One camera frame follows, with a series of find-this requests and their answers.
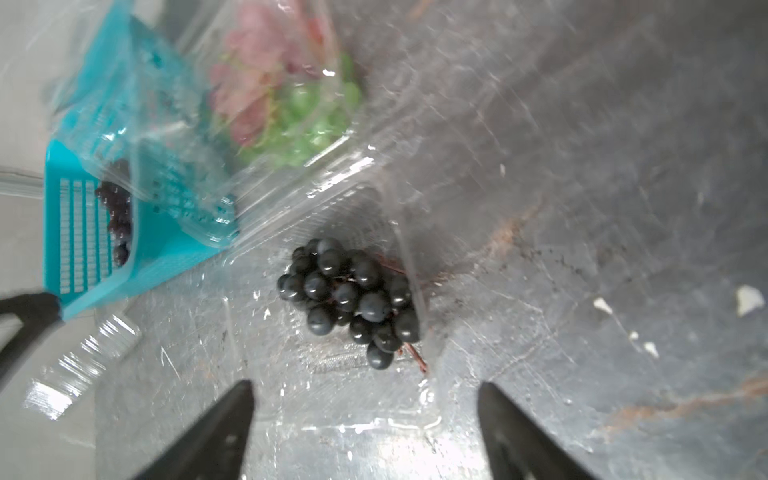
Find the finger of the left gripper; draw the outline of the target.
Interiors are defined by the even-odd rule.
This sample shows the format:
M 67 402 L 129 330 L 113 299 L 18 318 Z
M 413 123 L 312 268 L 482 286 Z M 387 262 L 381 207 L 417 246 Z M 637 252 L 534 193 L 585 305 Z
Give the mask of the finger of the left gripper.
M 1 300 L 1 318 L 13 317 L 20 328 L 1 348 L 1 383 L 6 384 L 22 360 L 43 337 L 63 324 L 63 308 L 58 296 L 25 293 Z

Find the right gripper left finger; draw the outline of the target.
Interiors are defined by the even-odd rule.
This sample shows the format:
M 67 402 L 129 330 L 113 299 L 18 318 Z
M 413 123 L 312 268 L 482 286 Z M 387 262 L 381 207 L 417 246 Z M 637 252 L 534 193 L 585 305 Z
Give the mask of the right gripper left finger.
M 253 383 L 240 380 L 137 479 L 239 479 L 255 413 Z

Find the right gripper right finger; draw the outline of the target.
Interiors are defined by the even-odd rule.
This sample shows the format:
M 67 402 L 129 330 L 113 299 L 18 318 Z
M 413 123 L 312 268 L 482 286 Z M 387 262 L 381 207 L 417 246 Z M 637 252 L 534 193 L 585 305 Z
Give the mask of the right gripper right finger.
M 494 383 L 480 385 L 477 414 L 494 479 L 595 478 Z

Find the clear clamshell container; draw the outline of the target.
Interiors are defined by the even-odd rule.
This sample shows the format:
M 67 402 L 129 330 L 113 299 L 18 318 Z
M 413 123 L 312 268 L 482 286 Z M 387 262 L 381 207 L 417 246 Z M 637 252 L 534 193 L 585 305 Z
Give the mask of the clear clamshell container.
M 313 182 L 363 93 L 326 1 L 107 1 L 79 35 L 54 136 L 84 169 L 223 248 Z
M 313 238 L 380 254 L 423 294 L 402 242 L 391 180 L 376 176 L 305 199 L 252 236 L 223 263 L 225 316 L 256 412 L 244 475 L 248 479 L 436 479 L 442 474 L 434 430 L 441 418 L 436 383 L 407 354 L 386 370 L 345 328 L 313 335 L 305 313 L 281 300 L 277 278 L 292 252 Z
M 97 308 L 71 323 L 88 330 L 32 377 L 22 403 L 51 421 L 61 419 L 85 398 L 143 337 L 139 326 L 122 311 Z

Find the dark purple grape bunch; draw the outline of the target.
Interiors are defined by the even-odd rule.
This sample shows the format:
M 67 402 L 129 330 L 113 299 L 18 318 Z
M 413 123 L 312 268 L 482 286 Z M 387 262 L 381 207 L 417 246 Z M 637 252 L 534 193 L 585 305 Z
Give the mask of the dark purple grape bunch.
M 116 267 L 126 264 L 132 241 L 132 196 L 121 185 L 103 180 L 95 189 L 95 195 L 107 210 L 107 231 L 111 235 L 112 261 Z

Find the teal plastic basket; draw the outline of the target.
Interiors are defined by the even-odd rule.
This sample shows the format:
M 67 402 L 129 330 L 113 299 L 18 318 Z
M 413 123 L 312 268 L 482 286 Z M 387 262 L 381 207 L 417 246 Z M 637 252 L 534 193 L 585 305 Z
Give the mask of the teal plastic basket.
M 100 6 L 52 102 L 44 170 L 43 284 L 65 319 L 140 295 L 227 248 L 237 234 L 234 150 L 210 88 L 130 1 Z M 103 180 L 132 196 L 125 265 L 112 261 Z

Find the green grape bunch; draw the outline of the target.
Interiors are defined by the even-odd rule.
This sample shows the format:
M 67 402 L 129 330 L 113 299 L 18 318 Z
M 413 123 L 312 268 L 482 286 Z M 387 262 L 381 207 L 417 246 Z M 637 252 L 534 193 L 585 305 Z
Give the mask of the green grape bunch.
M 363 94 L 354 61 L 340 55 L 341 90 L 325 93 L 318 80 L 271 87 L 227 122 L 237 157 L 251 165 L 267 156 L 274 167 L 299 167 L 345 135 Z

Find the red grape bunch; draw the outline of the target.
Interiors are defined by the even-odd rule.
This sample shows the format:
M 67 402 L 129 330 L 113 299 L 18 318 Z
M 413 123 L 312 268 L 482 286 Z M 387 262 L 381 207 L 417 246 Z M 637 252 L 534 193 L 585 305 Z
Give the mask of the red grape bunch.
M 291 77 L 318 77 L 328 58 L 324 22 L 312 1 L 237 1 L 234 26 L 209 70 L 210 104 L 227 122 Z

